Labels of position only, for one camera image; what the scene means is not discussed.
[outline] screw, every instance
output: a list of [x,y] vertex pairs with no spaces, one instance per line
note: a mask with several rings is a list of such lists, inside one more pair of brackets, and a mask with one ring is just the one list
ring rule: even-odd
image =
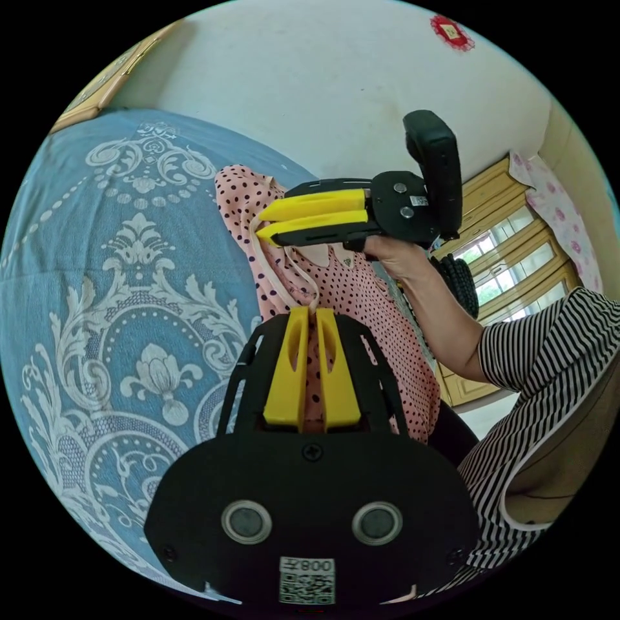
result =
[[170,545],[163,548],[163,556],[167,562],[174,562],[177,558],[176,551]]
[[448,562],[448,566],[454,566],[455,564],[459,564],[463,561],[463,556],[463,549],[454,549],[446,557],[446,562]]
[[316,463],[323,456],[323,448],[318,444],[307,444],[302,449],[302,456],[310,463]]

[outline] qr code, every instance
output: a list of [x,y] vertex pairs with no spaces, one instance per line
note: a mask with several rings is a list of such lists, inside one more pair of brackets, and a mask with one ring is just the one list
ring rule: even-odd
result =
[[300,605],[333,605],[336,584],[333,560],[282,558],[280,602]]

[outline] label sticker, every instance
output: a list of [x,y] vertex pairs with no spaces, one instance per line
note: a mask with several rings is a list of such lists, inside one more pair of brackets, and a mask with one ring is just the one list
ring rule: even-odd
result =
[[428,205],[426,196],[410,196],[409,202],[411,202],[412,207],[425,207]]
[[334,560],[281,557],[280,602],[294,605],[334,605],[336,603]]
[[475,43],[462,26],[443,15],[435,15],[431,19],[431,28],[438,37],[443,39],[454,50],[469,52],[475,46]]

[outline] black handle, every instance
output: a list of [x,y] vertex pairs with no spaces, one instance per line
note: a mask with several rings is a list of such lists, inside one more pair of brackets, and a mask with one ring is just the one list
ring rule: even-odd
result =
[[429,110],[410,112],[403,124],[407,150],[422,171],[440,236],[446,241],[457,239],[462,224],[463,197],[456,136]]

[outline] wooden frame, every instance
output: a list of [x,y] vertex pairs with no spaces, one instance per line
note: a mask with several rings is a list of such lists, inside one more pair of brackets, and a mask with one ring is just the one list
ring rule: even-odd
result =
[[53,134],[65,127],[88,121],[110,105],[110,102],[128,80],[131,72],[142,59],[176,26],[179,21],[158,30],[143,41],[134,45],[130,50],[119,56],[101,71],[71,102],[68,108],[60,115],[50,130]]

